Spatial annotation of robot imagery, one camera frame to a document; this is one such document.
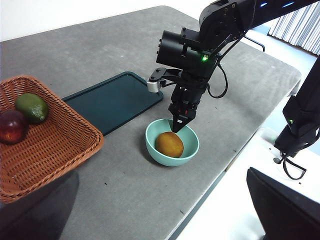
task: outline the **tray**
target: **tray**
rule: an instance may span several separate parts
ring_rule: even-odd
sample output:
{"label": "tray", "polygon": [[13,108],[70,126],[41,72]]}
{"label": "tray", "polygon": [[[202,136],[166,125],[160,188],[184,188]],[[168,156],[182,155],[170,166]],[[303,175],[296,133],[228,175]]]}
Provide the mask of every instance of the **tray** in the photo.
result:
{"label": "tray", "polygon": [[63,98],[105,136],[163,99],[161,91],[148,92],[147,83],[126,71]]}

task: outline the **green avocado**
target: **green avocado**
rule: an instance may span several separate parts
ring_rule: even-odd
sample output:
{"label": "green avocado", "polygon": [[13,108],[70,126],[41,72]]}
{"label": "green avocado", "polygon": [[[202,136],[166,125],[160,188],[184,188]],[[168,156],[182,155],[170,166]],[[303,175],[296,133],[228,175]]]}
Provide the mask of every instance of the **green avocado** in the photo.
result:
{"label": "green avocado", "polygon": [[48,105],[36,94],[24,93],[14,103],[15,109],[22,112],[30,124],[43,122],[48,115]]}

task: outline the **light blue bowl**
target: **light blue bowl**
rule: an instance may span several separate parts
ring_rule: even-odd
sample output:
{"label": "light blue bowl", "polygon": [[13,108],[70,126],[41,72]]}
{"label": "light blue bowl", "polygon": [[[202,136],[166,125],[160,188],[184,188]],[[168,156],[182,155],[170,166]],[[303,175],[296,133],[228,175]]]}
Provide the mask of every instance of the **light blue bowl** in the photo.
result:
{"label": "light blue bowl", "polygon": [[170,132],[173,121],[170,119],[158,119],[149,124],[145,130],[145,144],[151,157],[158,163],[176,167],[188,162],[199,150],[199,139],[196,133],[188,126],[184,126],[177,135],[183,142],[183,153],[181,157],[170,157],[158,152],[155,148],[157,137],[165,132]]}

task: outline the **black monitor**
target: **black monitor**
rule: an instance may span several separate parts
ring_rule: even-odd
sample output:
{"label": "black monitor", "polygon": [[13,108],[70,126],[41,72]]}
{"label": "black monitor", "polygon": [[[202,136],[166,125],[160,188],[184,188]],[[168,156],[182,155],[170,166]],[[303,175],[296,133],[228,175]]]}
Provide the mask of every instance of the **black monitor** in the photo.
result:
{"label": "black monitor", "polygon": [[319,203],[252,167],[246,182],[264,240],[320,240]]}

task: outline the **brown woven basket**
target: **brown woven basket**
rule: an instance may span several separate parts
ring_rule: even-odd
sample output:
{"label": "brown woven basket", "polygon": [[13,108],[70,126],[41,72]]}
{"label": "brown woven basket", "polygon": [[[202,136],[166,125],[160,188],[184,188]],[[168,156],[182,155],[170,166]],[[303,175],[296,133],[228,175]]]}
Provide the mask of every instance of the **brown woven basket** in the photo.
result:
{"label": "brown woven basket", "polygon": [[4,203],[12,203],[76,168],[104,144],[100,131],[32,76],[0,83],[0,113],[15,109],[15,100],[23,93],[40,96],[49,113],[43,123],[29,125],[23,141],[0,143],[0,201]]}

